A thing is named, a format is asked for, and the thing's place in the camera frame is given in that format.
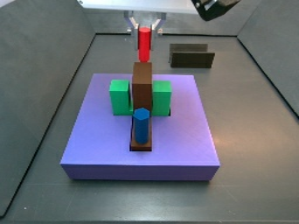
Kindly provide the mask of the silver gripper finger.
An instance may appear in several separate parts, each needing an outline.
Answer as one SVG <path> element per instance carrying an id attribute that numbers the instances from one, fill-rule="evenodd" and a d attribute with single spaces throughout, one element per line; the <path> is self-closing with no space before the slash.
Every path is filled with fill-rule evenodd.
<path id="1" fill-rule="evenodd" d="M 157 19 L 150 24 L 152 36 L 157 37 L 162 33 L 162 25 L 165 22 L 165 13 L 157 12 L 156 13 Z"/>
<path id="2" fill-rule="evenodd" d="M 137 37 L 138 23 L 134 20 L 134 13 L 130 10 L 124 11 L 124 20 L 126 23 L 126 32 L 132 37 Z"/>

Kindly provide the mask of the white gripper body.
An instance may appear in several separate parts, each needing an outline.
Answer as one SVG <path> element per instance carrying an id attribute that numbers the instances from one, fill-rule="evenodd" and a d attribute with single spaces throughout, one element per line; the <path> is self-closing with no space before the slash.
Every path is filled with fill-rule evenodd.
<path id="1" fill-rule="evenodd" d="M 196 14 L 190 0 L 77 0 L 85 9 Z"/>

